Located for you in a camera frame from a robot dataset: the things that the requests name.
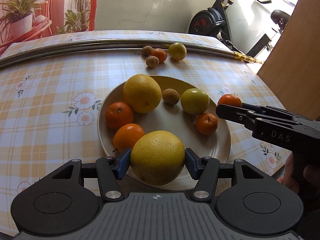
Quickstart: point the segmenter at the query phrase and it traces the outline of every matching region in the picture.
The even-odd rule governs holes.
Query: white wall
[[[239,50],[248,53],[257,41],[266,33],[270,38],[278,30],[270,18],[274,10],[281,10],[289,15],[294,8],[283,0],[272,0],[270,4],[260,4],[256,0],[233,0],[227,10],[232,42]]]
[[[95,30],[187,33],[193,16],[215,0],[97,0]]]

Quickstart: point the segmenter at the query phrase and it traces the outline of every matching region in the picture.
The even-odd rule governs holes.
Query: white flower pot
[[[10,24],[11,33],[14,38],[18,38],[21,35],[31,31],[32,29],[32,14],[27,17]]]

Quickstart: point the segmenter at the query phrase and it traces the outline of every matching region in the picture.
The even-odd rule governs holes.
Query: kiwi
[[[151,55],[152,51],[153,51],[153,48],[151,46],[144,46],[141,50],[141,54],[145,57],[148,57]]]
[[[159,59],[155,56],[150,56],[147,58],[146,64],[150,68],[155,68],[156,66],[159,65]]]
[[[162,93],[162,99],[164,102],[170,104],[170,105],[175,105],[179,102],[179,93],[171,88],[166,89]]]

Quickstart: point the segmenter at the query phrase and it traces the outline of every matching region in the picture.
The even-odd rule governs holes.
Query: checkered tablecloth
[[[101,38],[166,39],[226,49],[215,38],[204,36],[95,31],[12,44],[1,58],[37,47]],[[70,159],[95,162],[104,155],[96,125],[100,103],[115,86],[137,73],[184,80],[207,91],[215,102],[232,93],[249,104],[283,108],[244,62],[204,54],[188,53],[179,63],[166,60],[147,69],[139,51],[81,52],[0,70],[0,231],[10,235],[18,232],[10,215],[18,193]],[[83,97],[90,100],[85,103]],[[269,175],[284,164],[289,151],[253,139],[242,125],[228,125],[232,141],[229,163],[242,158]],[[218,191],[228,185],[221,182]],[[85,186],[99,193],[95,180],[86,181]]]

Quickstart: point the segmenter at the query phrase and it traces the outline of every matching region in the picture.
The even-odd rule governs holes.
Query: citrus fruit
[[[146,64],[150,68],[155,68],[156,66],[159,65],[159,59],[155,56],[150,56],[147,58]]]
[[[164,49],[154,49],[151,51],[151,56],[155,56],[159,59],[159,63],[163,63],[167,59],[167,53]]]
[[[151,55],[153,48],[151,46],[144,46],[141,50],[141,54],[145,57],[148,57]]]
[[[225,94],[220,97],[218,101],[218,105],[228,105],[228,106],[236,106],[242,107],[242,102],[239,97],[233,94]]]
[[[113,145],[119,152],[127,147],[133,148],[135,143],[144,136],[144,130],[135,123],[129,123],[122,126],[113,138]]]
[[[118,130],[121,126],[133,122],[133,112],[130,106],[123,102],[111,104],[106,111],[107,126]]]
[[[180,42],[176,42],[170,45],[169,47],[169,55],[173,60],[183,60],[187,55],[186,46],[184,46]]]
[[[182,141],[167,131],[147,133],[134,145],[130,165],[133,173],[151,185],[173,181],[182,171],[185,153]]]
[[[210,113],[203,113],[196,119],[196,128],[203,135],[210,135],[216,131],[218,127],[217,118]]]
[[[183,92],[181,106],[187,114],[203,114],[209,107],[210,98],[206,91],[191,88]]]
[[[168,88],[162,92],[162,99],[169,105],[176,105],[179,102],[180,97],[176,90]]]
[[[159,105],[161,89],[152,77],[137,74],[130,77],[124,84],[122,96],[133,111],[144,114]]]

